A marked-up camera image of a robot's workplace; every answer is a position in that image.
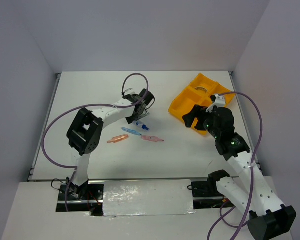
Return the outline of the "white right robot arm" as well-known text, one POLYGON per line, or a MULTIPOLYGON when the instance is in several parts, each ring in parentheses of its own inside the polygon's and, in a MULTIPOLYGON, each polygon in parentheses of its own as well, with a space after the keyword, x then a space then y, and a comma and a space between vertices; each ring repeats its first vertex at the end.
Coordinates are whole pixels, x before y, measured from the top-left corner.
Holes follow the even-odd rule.
POLYGON ((208 132, 215 140, 218 153, 237 173, 245 189, 241 189, 224 170, 211 173, 207 184, 213 196, 224 195, 249 219, 247 227, 256 240, 270 240, 290 231, 297 213, 286 206, 269 186, 255 163, 245 139, 235 131, 235 119, 226 107, 195 105, 182 117, 185 126, 208 132))

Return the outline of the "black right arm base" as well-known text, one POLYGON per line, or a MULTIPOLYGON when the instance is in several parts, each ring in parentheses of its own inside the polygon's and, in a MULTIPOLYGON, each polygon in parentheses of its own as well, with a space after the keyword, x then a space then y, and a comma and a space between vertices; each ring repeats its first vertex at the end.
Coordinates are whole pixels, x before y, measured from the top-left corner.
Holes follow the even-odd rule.
POLYGON ((232 208, 234 205, 217 191, 216 182, 223 177, 230 177, 225 170, 218 170, 210 173, 206 180, 191 181, 187 189, 192 192, 193 208, 199 209, 220 209, 225 203, 225 208, 232 208))

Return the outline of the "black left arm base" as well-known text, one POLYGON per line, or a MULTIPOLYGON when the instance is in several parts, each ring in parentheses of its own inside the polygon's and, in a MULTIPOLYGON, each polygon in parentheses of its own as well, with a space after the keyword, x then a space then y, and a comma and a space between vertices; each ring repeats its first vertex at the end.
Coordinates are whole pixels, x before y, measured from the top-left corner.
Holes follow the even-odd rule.
POLYGON ((102 183, 88 182, 83 184, 80 189, 75 189, 71 186, 67 192, 67 201, 65 202, 67 183, 58 178, 51 181, 50 186, 58 192, 56 212, 86 212, 90 216, 102 217, 103 211, 103 196, 104 187, 102 183))

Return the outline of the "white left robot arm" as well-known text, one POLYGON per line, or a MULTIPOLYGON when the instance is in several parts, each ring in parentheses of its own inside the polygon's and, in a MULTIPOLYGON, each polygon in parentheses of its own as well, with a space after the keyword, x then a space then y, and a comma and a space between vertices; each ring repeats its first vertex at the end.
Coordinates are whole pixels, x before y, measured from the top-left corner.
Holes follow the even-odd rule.
POLYGON ((91 153, 100 143, 102 131, 122 119, 130 125, 146 117, 149 114, 150 104, 154 102, 155 96, 151 92, 143 89, 136 94, 130 88, 113 106, 96 110, 83 107, 78 111, 66 134, 71 147, 71 160, 76 165, 74 177, 66 179, 72 196, 78 200, 87 196, 89 161, 91 153))

